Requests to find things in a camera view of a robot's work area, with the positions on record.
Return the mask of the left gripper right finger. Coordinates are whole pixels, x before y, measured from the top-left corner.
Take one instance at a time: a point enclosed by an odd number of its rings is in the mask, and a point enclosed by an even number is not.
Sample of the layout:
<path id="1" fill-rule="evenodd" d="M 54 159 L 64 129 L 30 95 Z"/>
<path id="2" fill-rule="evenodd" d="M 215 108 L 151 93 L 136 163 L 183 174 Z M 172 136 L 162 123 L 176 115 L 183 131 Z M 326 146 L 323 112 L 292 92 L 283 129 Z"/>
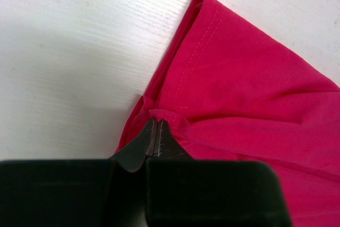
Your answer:
<path id="1" fill-rule="evenodd" d="M 276 173 L 263 162 L 193 159 L 166 121 L 151 135 L 149 226 L 291 226 Z"/>

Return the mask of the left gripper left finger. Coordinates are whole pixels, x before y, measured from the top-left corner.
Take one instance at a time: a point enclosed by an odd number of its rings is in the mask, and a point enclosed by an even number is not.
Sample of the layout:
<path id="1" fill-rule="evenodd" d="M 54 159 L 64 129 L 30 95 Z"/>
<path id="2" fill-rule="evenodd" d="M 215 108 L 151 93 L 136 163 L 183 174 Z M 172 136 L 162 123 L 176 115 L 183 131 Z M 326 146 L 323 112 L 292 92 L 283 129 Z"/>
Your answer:
<path id="1" fill-rule="evenodd" d="M 1 161 L 1 226 L 146 226 L 143 164 L 157 122 L 107 159 Z"/>

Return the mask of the magenta t shirt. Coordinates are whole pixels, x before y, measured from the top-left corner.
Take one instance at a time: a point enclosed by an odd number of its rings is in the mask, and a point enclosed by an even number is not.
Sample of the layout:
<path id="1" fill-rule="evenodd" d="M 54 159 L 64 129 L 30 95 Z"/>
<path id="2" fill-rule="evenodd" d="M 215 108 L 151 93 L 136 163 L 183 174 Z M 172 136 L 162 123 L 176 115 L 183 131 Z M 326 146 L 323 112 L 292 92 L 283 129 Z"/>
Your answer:
<path id="1" fill-rule="evenodd" d="M 294 226 L 339 226 L 339 87 L 217 0 L 192 0 L 122 132 L 168 122 L 196 159 L 261 160 Z"/>

